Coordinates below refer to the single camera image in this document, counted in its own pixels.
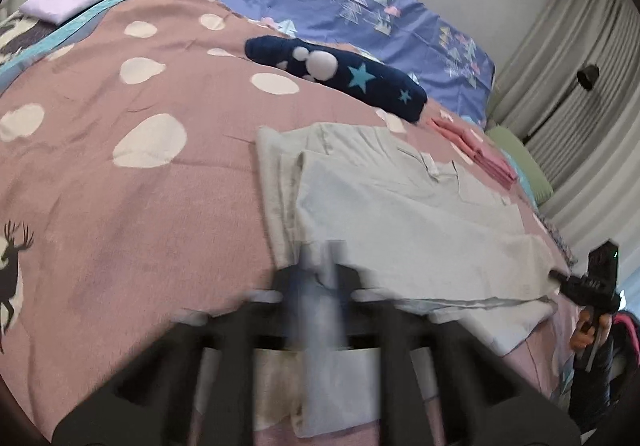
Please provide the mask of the person right hand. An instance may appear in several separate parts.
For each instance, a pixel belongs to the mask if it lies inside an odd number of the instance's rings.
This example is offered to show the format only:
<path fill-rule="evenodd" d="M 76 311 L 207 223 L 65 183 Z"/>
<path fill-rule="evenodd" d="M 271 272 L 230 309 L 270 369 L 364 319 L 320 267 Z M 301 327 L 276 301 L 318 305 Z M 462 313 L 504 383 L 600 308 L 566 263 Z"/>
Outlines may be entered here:
<path fill-rule="evenodd" d="M 604 314 L 596 324 L 590 310 L 585 307 L 578 316 L 574 333 L 570 337 L 570 349 L 580 354 L 586 348 L 600 348 L 608 340 L 612 327 L 612 315 Z"/>

